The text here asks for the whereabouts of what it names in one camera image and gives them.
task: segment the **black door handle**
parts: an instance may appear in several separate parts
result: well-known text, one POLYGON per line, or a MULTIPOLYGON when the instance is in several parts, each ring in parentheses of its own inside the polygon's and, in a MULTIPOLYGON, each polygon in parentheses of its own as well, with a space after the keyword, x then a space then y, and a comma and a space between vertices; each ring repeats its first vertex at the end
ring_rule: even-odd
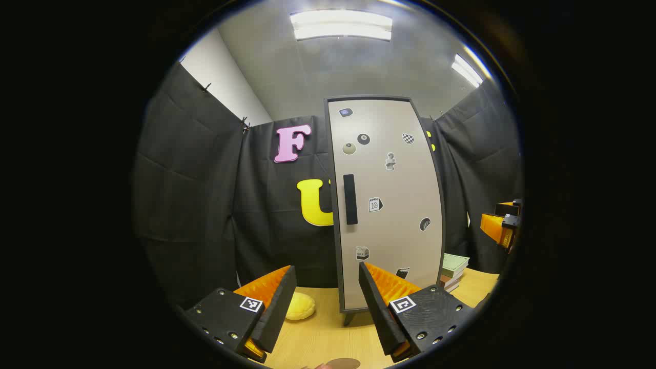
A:
POLYGON ((353 174, 344 175, 344 201, 346 202, 346 224, 357 224, 358 202, 356 201, 356 182, 353 174))

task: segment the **stack of books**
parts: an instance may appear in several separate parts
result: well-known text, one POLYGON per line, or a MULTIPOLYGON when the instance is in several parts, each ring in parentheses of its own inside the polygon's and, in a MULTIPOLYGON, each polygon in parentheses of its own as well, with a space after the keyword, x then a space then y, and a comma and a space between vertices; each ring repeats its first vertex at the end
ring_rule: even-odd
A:
POLYGON ((460 286, 462 274, 467 264, 469 264, 468 257, 444 253, 440 286, 444 287, 446 292, 451 292, 460 286))

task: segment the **pink letter f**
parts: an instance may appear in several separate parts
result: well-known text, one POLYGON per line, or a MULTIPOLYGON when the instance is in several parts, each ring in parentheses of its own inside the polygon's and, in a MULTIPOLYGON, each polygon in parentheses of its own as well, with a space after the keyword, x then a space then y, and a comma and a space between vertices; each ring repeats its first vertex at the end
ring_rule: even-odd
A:
POLYGON ((298 158, 298 154, 294 153, 291 150, 292 145, 296 146, 297 150, 300 150, 305 145, 305 136, 309 135, 312 132, 310 125, 299 125, 296 127, 281 128, 276 131, 280 137, 278 143, 278 155, 274 158, 276 163, 282 162, 293 162, 298 158), (303 135, 296 135, 294 133, 300 132, 303 135))

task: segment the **white ceiling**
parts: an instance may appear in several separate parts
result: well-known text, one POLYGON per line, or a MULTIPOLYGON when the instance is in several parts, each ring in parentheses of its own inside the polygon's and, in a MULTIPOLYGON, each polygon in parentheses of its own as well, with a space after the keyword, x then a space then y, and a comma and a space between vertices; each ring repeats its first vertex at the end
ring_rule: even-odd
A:
POLYGON ((483 74, 446 24, 427 12, 393 3, 265 0, 225 20, 218 29, 273 120, 323 116, 324 98, 356 94, 410 97, 421 116, 436 118, 474 89, 451 69, 456 53, 483 74), (392 40, 296 41, 291 13, 334 8, 389 16, 392 40))

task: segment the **door frame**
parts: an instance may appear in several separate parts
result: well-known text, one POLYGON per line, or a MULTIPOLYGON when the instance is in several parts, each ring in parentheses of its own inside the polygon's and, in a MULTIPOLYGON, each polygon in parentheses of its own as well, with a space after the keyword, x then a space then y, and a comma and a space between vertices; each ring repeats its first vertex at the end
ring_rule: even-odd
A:
MULTIPOLYGON (((331 177, 335 180, 335 186, 331 186, 331 200, 333 204, 333 229, 335 231, 335 256, 336 256, 336 262, 337 262, 337 287, 339 290, 339 312, 340 313, 349 313, 349 314, 354 314, 354 313, 360 313, 364 311, 368 311, 369 309, 367 307, 360 308, 360 309, 345 309, 344 308, 344 271, 343 271, 343 266, 342 266, 342 236, 340 232, 340 223, 339 223, 339 206, 337 202, 337 178, 335 178, 335 151, 333 150, 333 131, 331 128, 330 124, 330 112, 328 111, 328 103, 329 102, 335 102, 335 101, 345 101, 345 100, 393 100, 393 101, 405 101, 409 102, 410 105, 412 106, 412 109, 415 111, 415 115, 417 116, 417 123, 421 127, 421 117, 419 116, 419 112, 417 111, 417 107, 415 104, 412 102, 412 99, 409 97, 401 97, 401 96, 388 96, 388 95, 342 95, 342 96, 336 96, 336 97, 327 97, 323 99, 323 109, 325 112, 325 119, 326 119, 326 127, 328 129, 328 137, 330 138, 330 145, 329 150, 331 154, 331 158, 333 159, 333 165, 331 169, 333 170, 331 177)), ((442 288, 440 286, 440 275, 442 272, 442 262, 444 260, 444 248, 445 248, 445 239, 446 239, 446 222, 445 222, 445 213, 444 213, 444 196, 443 196, 443 190, 442 190, 442 183, 440 181, 440 176, 438 175, 438 162, 435 158, 435 155, 433 154, 433 151, 431 151, 430 147, 430 140, 428 139, 428 135, 424 132, 424 138, 426 139, 426 145, 428 148, 428 153, 431 155, 431 158, 433 159, 433 166, 435 167, 435 176, 438 180, 438 192, 440 193, 440 207, 441 207, 441 216, 442 216, 442 247, 441 247, 441 255, 440 255, 440 268, 438 269, 438 280, 436 281, 436 285, 438 288, 442 288)))

